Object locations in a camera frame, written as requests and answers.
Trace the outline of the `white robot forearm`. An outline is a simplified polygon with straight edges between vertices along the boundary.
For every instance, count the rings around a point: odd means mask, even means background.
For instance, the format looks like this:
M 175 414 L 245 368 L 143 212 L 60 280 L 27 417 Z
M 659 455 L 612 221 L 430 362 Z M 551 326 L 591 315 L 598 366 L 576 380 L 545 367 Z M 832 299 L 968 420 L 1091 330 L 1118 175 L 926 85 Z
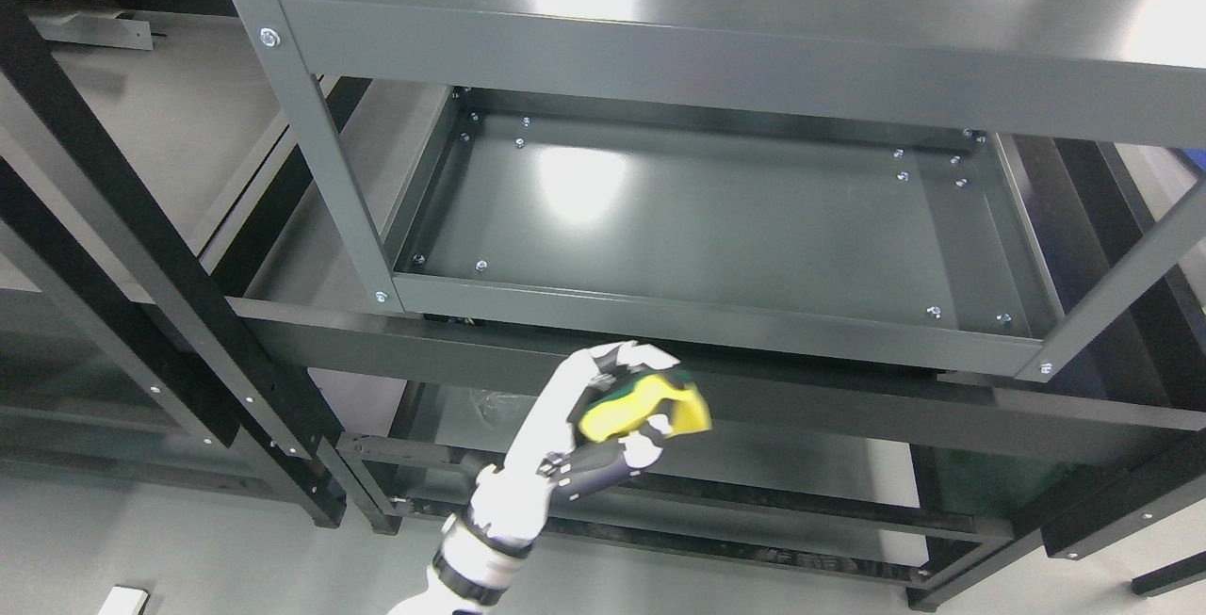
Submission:
M 441 528 L 425 590 L 409 596 L 390 614 L 488 614 L 513 588 L 533 541 L 500 541 L 475 525 L 470 512 L 452 512 Z

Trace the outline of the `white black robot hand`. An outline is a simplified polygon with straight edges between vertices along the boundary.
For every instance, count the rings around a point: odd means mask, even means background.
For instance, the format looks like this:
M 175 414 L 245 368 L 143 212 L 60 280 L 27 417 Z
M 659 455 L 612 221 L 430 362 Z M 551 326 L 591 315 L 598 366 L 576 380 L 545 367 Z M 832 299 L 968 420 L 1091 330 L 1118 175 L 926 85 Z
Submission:
M 590 404 L 642 371 L 685 370 L 666 350 L 637 341 L 581 348 L 556 367 L 499 465 L 482 465 L 468 504 L 492 538 L 523 545 L 548 525 L 552 499 L 581 498 L 642 474 L 662 456 L 666 438 L 646 422 L 607 443 L 576 428 Z

